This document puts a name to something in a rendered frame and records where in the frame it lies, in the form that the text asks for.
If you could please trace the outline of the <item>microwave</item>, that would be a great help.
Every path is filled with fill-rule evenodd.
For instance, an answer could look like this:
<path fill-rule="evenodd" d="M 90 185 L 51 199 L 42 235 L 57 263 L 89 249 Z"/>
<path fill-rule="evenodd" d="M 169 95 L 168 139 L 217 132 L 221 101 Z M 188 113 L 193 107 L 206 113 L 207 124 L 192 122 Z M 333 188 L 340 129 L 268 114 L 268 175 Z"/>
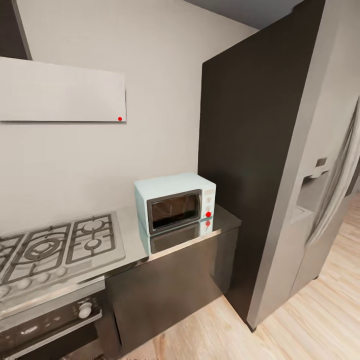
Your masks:
<path fill-rule="evenodd" d="M 193 172 L 133 184 L 136 210 L 148 236 L 214 215 L 216 184 Z"/>

